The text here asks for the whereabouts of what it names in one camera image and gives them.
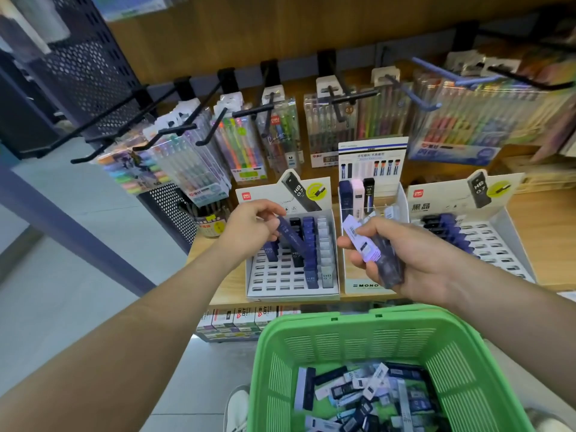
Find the right hand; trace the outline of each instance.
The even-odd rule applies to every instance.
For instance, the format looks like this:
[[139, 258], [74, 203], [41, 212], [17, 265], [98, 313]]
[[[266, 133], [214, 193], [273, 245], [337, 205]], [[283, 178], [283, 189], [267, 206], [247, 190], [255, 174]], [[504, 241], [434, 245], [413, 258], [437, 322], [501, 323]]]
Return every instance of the right hand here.
[[[393, 290], [415, 302], [452, 308], [457, 300], [453, 279], [455, 268], [476, 261], [473, 256], [413, 224], [374, 217], [356, 232], [366, 237], [378, 233], [390, 240], [396, 254], [406, 264], [404, 283]], [[364, 262], [348, 236], [338, 237], [337, 244], [353, 250], [350, 261], [358, 268], [364, 268], [373, 281], [383, 284], [376, 263]]]

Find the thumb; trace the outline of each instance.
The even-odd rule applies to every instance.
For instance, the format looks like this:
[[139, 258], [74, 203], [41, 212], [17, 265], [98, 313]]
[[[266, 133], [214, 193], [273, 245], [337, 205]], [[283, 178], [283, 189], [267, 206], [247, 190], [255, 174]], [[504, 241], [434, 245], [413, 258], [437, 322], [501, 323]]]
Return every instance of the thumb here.
[[368, 223], [356, 229], [356, 233], [371, 237], [378, 233], [384, 238], [393, 240], [402, 233], [402, 225], [399, 222], [385, 217], [372, 217]]
[[264, 224], [266, 225], [266, 227], [268, 227], [268, 231], [272, 233], [276, 232], [276, 230], [278, 229], [278, 226], [280, 225], [280, 220], [274, 217], [268, 221], [265, 221]]

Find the left hand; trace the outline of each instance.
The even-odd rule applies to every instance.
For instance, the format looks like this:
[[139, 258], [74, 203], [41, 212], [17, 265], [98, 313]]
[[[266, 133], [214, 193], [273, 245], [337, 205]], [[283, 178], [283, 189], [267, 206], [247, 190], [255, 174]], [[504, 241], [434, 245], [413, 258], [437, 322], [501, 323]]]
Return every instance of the left hand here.
[[278, 239], [280, 221], [274, 214], [284, 216], [286, 210], [265, 199], [241, 203], [228, 218], [218, 246], [234, 257], [236, 264], [254, 256], [266, 241]]

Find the yellow sticker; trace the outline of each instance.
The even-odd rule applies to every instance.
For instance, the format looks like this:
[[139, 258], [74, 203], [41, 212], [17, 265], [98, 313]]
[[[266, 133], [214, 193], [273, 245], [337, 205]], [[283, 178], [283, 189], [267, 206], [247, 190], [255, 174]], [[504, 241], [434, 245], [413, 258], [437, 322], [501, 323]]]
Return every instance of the yellow sticker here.
[[310, 200], [322, 200], [326, 197], [326, 187], [322, 183], [313, 183], [306, 189], [306, 195]]
[[490, 185], [488, 188], [488, 192], [486, 193], [488, 197], [491, 199], [502, 197], [504, 194], [507, 194], [512, 188], [512, 184], [507, 180], [501, 180], [493, 185]]
[[226, 228], [226, 222], [224, 221], [216, 221], [216, 223], [214, 223], [214, 232], [218, 234], [224, 232], [225, 228]]

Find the shoe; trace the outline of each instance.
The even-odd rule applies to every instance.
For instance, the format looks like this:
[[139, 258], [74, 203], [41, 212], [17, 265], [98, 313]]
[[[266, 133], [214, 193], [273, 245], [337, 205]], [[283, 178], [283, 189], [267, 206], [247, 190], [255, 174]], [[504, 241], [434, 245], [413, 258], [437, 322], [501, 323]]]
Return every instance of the shoe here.
[[250, 387], [240, 385], [230, 394], [224, 411], [224, 432], [245, 432], [248, 421]]

